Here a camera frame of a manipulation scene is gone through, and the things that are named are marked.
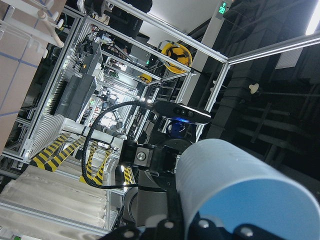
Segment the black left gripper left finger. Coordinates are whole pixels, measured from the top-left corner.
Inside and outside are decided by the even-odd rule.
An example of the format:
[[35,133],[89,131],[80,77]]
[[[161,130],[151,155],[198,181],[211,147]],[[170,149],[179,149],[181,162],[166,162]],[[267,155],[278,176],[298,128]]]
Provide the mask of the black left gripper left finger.
[[166,218],[156,227],[135,227],[125,225],[100,237],[100,240],[183,240],[185,235],[184,220]]

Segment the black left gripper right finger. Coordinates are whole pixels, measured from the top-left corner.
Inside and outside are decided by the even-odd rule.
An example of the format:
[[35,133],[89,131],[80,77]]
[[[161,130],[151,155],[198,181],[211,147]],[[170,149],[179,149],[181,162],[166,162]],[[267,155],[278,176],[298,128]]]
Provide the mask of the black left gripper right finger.
[[258,225],[245,222],[238,212],[228,213],[229,222],[214,216],[202,216],[198,211],[189,215],[191,240],[318,240],[320,238],[320,212],[295,211],[276,216],[266,213],[252,215]]

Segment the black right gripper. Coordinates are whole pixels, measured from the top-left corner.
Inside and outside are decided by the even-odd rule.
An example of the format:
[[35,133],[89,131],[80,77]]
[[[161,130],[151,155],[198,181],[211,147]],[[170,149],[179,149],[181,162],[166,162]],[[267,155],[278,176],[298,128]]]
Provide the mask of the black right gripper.
[[163,190],[175,189],[179,157],[192,144],[191,141],[182,138],[169,139],[157,145],[125,140],[119,164],[144,171]]

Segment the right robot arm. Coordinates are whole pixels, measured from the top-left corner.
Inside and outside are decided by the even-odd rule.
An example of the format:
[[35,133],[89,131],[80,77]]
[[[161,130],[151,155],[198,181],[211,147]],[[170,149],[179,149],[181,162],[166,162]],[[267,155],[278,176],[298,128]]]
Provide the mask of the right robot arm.
[[158,145],[138,144],[123,137],[103,133],[71,119],[65,119],[62,129],[85,137],[84,146],[90,140],[110,144],[120,149],[119,165],[139,169],[137,186],[124,195],[123,219],[137,227],[155,227],[176,210],[179,201],[176,191],[175,171],[178,156],[191,142],[182,139],[178,121],[169,126],[169,137]]

